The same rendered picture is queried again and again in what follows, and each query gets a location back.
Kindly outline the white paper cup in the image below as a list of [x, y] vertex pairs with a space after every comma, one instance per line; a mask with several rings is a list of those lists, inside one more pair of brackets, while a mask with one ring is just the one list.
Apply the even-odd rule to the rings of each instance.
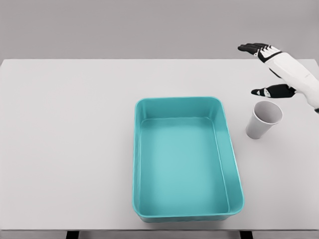
[[246, 126], [246, 134], [252, 139], [260, 139], [272, 126], [280, 123], [282, 118], [282, 109], [277, 104], [270, 101], [257, 102]]

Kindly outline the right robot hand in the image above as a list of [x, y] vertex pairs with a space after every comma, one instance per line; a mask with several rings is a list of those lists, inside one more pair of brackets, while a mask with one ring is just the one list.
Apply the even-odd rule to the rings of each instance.
[[307, 89], [306, 76], [311, 72], [289, 53], [265, 43], [246, 43], [238, 50], [257, 57], [269, 70], [284, 82], [260, 89], [251, 94], [267, 98], [291, 98], [296, 93], [304, 95]]

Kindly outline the teal rectangular plastic basket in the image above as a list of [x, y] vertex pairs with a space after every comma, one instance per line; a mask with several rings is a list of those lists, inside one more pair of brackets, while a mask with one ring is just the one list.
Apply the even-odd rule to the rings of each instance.
[[222, 102], [144, 98], [135, 105], [132, 206], [146, 223], [220, 221], [244, 192]]

